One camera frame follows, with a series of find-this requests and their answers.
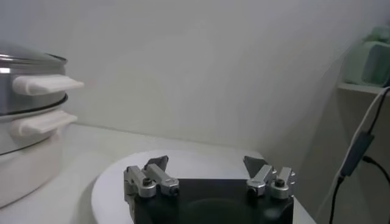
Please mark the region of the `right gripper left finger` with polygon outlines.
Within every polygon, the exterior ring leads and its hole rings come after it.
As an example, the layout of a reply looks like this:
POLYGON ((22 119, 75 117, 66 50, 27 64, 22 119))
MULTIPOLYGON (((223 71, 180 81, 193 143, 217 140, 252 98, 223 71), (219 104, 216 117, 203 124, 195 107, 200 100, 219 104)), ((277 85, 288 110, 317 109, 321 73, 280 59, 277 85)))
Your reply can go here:
POLYGON ((178 197, 180 183, 177 178, 166 173, 169 157, 167 155, 151 158, 142 169, 128 166, 123 171, 124 200, 136 197, 153 198, 158 193, 168 197, 178 197))

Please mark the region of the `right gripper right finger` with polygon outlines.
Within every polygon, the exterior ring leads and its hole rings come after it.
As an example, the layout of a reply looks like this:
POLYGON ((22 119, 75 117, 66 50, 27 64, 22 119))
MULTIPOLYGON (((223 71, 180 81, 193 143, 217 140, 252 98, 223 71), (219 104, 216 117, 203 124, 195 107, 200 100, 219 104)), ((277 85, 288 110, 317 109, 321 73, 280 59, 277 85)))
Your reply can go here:
POLYGON ((265 160, 245 156, 243 158, 250 178, 246 181, 247 191, 254 197, 268 195, 278 200, 293 197, 296 173, 289 167, 277 170, 265 160))

